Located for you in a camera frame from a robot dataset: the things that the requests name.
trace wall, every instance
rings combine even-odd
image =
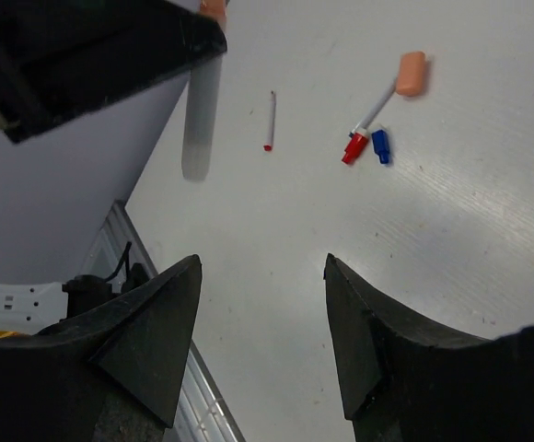
[[[76,275],[111,204],[132,191],[186,80],[21,145],[0,134],[0,283]]]

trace blue object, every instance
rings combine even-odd
[[[389,140],[386,131],[376,130],[371,134],[371,141],[374,144],[374,152],[379,157],[379,162],[389,164],[391,153],[389,152]]]

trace white table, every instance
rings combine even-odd
[[[350,441],[328,252],[465,332],[534,324],[534,1],[233,1],[227,36],[207,179],[181,176],[184,96],[127,210],[159,270],[202,257],[193,339],[248,441]],[[378,117],[394,166],[370,148],[346,167],[413,50],[434,57],[428,94]]]

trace wire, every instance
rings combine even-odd
[[[130,248],[132,247],[132,242],[128,241],[126,242],[126,247],[123,250],[122,256],[120,257],[120,260],[118,261],[118,265],[116,266],[116,269],[113,271],[113,273],[105,278],[103,280],[104,283],[108,283],[113,278],[115,278],[120,270],[122,269],[122,266],[126,264],[126,279],[130,277]]]

